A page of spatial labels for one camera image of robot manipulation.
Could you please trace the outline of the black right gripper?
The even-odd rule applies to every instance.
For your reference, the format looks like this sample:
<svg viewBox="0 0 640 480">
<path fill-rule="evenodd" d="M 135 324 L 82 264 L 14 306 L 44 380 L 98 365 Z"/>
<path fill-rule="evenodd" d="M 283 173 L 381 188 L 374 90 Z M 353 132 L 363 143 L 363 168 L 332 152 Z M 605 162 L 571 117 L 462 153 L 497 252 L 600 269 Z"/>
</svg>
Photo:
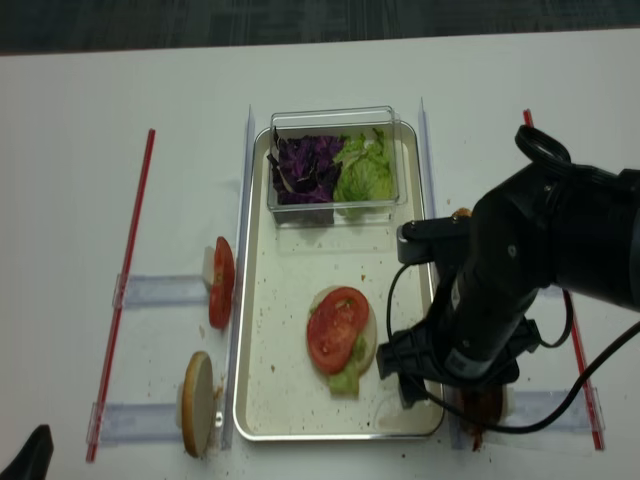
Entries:
<svg viewBox="0 0 640 480">
<path fill-rule="evenodd" d="M 429 400 L 424 380 L 445 385 L 513 383 L 520 375 L 517 357 L 524 352 L 534 352 L 540 344 L 535 322 L 522 319 L 493 361 L 471 360 L 458 351 L 454 351 L 452 358 L 447 360 L 434 323 L 425 319 L 393 333 L 391 340 L 379 345 L 376 362 L 382 379 L 392 374 L 399 375 L 402 407 L 412 408 L 416 403 Z"/>
</svg>

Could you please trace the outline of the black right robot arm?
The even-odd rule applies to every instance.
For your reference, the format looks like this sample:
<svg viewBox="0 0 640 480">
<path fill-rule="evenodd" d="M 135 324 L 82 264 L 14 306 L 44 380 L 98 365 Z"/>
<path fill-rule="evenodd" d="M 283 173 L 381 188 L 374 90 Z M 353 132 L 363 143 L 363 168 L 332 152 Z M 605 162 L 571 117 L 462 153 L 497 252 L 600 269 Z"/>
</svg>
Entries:
<svg viewBox="0 0 640 480">
<path fill-rule="evenodd" d="M 541 289 L 638 308 L 639 175 L 626 170 L 606 185 L 528 166 L 468 217 L 402 225 L 397 245 L 401 263 L 432 263 L 440 282 L 426 317 L 378 348 L 380 376 L 509 384 L 518 357 L 541 342 L 525 316 Z"/>
</svg>

